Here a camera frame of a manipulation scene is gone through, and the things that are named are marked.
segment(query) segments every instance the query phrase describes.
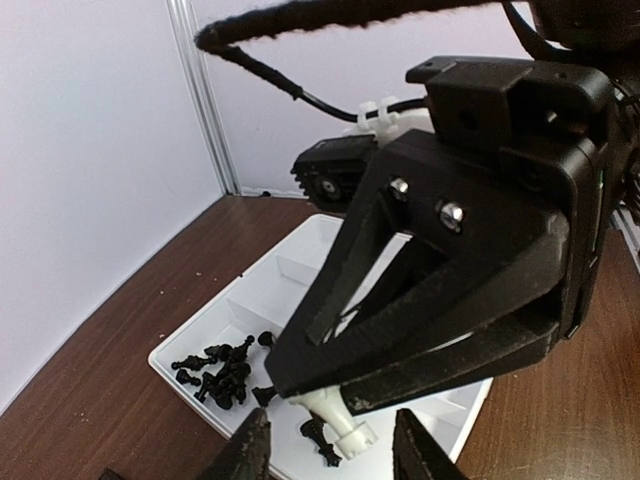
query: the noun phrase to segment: white plastic tray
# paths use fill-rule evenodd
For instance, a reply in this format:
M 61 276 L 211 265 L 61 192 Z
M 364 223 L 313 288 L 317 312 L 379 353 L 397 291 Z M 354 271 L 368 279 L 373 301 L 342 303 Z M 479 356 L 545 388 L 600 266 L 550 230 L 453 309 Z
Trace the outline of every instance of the white plastic tray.
M 180 385 L 175 380 L 171 363 L 187 355 L 204 356 L 203 350 L 211 345 L 240 345 L 247 335 L 257 338 L 265 330 L 270 330 L 277 337 L 322 267 L 341 224 L 342 220 L 326 215 L 309 218 L 149 355 L 151 367 L 225 437 L 230 437 L 258 406 L 250 390 L 255 386 L 271 386 L 263 365 L 267 350 L 257 343 L 249 350 L 248 362 L 253 373 L 247 382 L 248 398 L 244 405 L 236 405 L 230 411 L 221 410 L 211 399 L 204 404 L 198 402 L 193 397 L 197 389 Z M 352 299 L 352 304 L 366 294 L 407 238 L 397 235 L 390 242 Z M 209 367 L 214 374 L 219 369 L 219 365 Z M 490 387 L 491 380 L 485 380 L 358 417 L 359 421 L 366 421 L 373 428 L 379 440 L 371 450 L 354 460 L 343 460 L 339 468 L 326 467 L 324 459 L 315 452 L 313 443 L 300 435 L 298 429 L 309 419 L 308 412 L 276 397 L 267 409 L 272 424 L 271 473 L 282 480 L 391 480 L 391 446 L 398 408 L 411 408 L 455 461 Z M 330 428 L 326 427 L 325 433 L 329 442 L 335 442 L 337 438 Z

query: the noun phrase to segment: brown wooden surface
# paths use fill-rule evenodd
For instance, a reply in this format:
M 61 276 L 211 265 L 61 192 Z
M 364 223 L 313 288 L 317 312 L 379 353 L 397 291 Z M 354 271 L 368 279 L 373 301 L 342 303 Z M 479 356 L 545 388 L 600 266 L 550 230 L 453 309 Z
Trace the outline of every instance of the brown wooden surface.
M 148 353 L 314 212 L 226 198 L 69 340 L 0 418 L 0 479 L 189 480 L 223 440 Z M 460 459 L 472 479 L 640 479 L 640 279 L 608 239 L 590 321 L 544 363 L 496 380 Z

